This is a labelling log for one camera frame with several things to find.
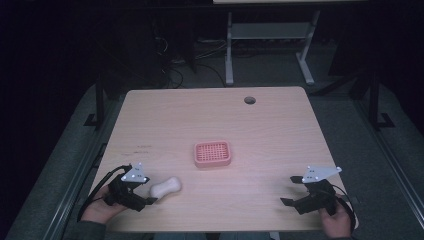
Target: wooden table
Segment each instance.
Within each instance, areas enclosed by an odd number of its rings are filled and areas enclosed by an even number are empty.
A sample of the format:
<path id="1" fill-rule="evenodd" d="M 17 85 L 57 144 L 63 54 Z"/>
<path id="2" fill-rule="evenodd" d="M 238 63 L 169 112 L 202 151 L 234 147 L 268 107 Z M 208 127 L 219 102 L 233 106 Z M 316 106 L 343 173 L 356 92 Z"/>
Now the wooden table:
<path id="1" fill-rule="evenodd" d="M 246 104 L 245 98 L 256 99 Z M 194 145 L 226 140 L 232 162 L 198 169 Z M 183 188 L 141 212 L 125 211 L 112 231 L 297 231 L 320 229 L 317 212 L 299 215 L 280 197 L 307 194 L 290 176 L 308 165 L 334 166 L 305 91 L 300 87 L 131 91 L 126 96 L 94 186 L 107 172 L 143 164 L 151 178 L 171 176 Z M 340 176 L 329 181 L 344 189 Z"/>

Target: floor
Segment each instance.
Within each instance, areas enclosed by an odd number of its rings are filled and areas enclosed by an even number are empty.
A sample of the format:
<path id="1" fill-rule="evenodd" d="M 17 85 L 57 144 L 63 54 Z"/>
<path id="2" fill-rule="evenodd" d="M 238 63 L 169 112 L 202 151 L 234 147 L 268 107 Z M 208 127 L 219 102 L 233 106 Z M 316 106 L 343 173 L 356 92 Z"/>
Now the floor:
<path id="1" fill-rule="evenodd" d="M 197 52 L 203 56 L 200 53 L 214 50 L 219 44 L 202 45 Z M 233 60 L 235 83 L 232 87 L 301 86 L 312 93 L 340 79 L 327 75 L 335 43 L 312 45 L 307 62 L 316 81 L 313 86 L 305 84 L 296 62 L 299 43 L 282 42 L 279 48 L 272 49 L 266 44 L 260 47 L 240 44 Z M 199 57 L 196 72 L 176 60 L 165 87 L 225 87 L 222 83 L 224 55 L 221 51 L 212 52 L 213 55 Z M 359 219 L 354 235 L 358 239 L 424 239 L 424 226 L 418 220 L 419 213 L 411 208 L 414 202 L 410 200 L 411 192 L 419 201 L 424 199 L 420 171 L 424 168 L 424 138 L 402 112 L 396 97 L 384 86 L 380 88 L 379 109 L 390 116 L 396 127 L 376 132 L 367 121 L 367 96 L 360 101 L 352 100 L 348 95 L 351 86 L 352 83 L 348 83 L 326 96 L 310 97 L 310 101 L 334 161 L 344 169 L 341 177 L 345 187 L 354 199 Z M 72 231 L 124 99 L 125 94 L 105 100 L 105 122 L 95 130 L 84 126 L 87 116 L 95 113 L 94 86 L 87 90 L 8 239 L 59 239 Z M 397 164 L 404 175 L 396 172 Z M 403 190 L 405 182 L 410 183 L 406 186 L 409 191 Z M 106 236 L 106 239 L 142 238 L 142 234 L 137 233 L 107 233 Z M 321 232 L 282 232 L 280 238 L 324 239 L 325 236 Z"/>

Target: pink plastic container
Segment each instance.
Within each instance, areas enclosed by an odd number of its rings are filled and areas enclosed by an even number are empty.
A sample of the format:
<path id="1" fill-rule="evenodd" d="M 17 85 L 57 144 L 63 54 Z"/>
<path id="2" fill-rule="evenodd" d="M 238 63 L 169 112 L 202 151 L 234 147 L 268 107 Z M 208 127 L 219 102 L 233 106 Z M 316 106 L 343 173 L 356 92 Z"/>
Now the pink plastic container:
<path id="1" fill-rule="evenodd" d="M 194 164 L 198 168 L 221 167 L 230 163 L 230 147 L 226 141 L 198 143 L 194 146 Z"/>

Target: human hand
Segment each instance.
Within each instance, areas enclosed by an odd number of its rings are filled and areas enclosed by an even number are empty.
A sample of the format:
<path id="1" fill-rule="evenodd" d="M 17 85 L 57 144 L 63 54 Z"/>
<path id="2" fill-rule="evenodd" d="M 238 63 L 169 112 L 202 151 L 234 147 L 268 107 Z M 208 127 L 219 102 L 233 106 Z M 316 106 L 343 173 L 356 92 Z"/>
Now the human hand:
<path id="1" fill-rule="evenodd" d="M 107 193 L 109 193 L 109 186 L 106 185 L 100 188 L 93 198 L 94 201 L 85 209 L 81 217 L 82 221 L 106 224 L 114 216 L 128 209 L 118 203 L 114 203 L 112 206 L 107 205 L 105 201 L 103 201 Z"/>
<path id="2" fill-rule="evenodd" d="M 350 217 L 346 209 L 336 201 L 336 213 L 328 214 L 325 208 L 318 209 L 324 233 L 329 238 L 351 237 Z"/>

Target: gray carpet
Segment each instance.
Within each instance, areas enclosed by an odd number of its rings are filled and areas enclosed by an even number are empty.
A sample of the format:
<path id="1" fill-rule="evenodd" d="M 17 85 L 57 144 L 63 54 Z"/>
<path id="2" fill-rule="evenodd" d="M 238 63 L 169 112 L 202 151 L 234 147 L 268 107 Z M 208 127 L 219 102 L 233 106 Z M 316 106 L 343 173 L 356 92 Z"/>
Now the gray carpet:
<path id="1" fill-rule="evenodd" d="M 266 52 L 249 58 L 235 58 L 234 87 L 253 86 L 302 86 L 313 92 L 331 84 L 338 78 L 327 76 L 335 50 L 334 45 L 313 45 L 307 58 L 316 84 L 307 86 L 296 63 L 294 51 Z M 199 59 L 197 63 L 215 69 L 225 76 L 223 55 Z M 209 88 L 222 87 L 220 76 L 211 68 L 198 66 L 194 73 L 186 65 L 174 66 L 184 76 L 181 87 Z M 174 85 L 180 75 L 171 72 Z M 421 171 L 424 165 L 424 139 L 415 129 L 393 94 L 381 88 L 380 110 L 394 121 L 396 128 L 382 129 L 375 133 L 364 118 L 363 106 L 366 99 L 355 102 L 348 98 L 350 84 L 347 84 L 325 97 L 311 97 L 311 104 L 324 133 L 330 151 L 337 165 L 343 168 L 341 177 L 350 196 L 355 200 L 355 210 L 359 228 L 355 236 L 359 239 L 424 239 L 424 230 L 401 191 L 387 155 L 382 151 L 378 136 L 384 137 L 391 151 L 400 159 L 400 165 L 408 179 L 423 199 L 424 185 Z M 88 195 L 96 169 L 88 169 L 87 178 L 81 183 L 81 190 L 75 199 L 75 206 L 66 199 L 66 190 L 77 173 L 85 175 L 78 166 L 81 161 L 95 162 L 102 144 L 106 144 L 114 122 L 122 105 L 124 95 L 119 100 L 106 100 L 106 122 L 98 131 L 85 127 L 87 116 L 95 112 L 94 87 L 88 89 L 65 129 L 61 140 L 52 153 L 43 173 L 22 208 L 9 232 L 8 239 L 43 239 L 55 236 L 56 239 L 69 234 L 75 224 L 76 213 L 81 199 Z M 60 219 L 58 228 L 50 224 L 56 210 L 69 212 L 69 219 Z M 140 234 L 108 233 L 106 239 L 141 239 Z M 281 239 L 324 239 L 321 232 L 280 233 Z"/>

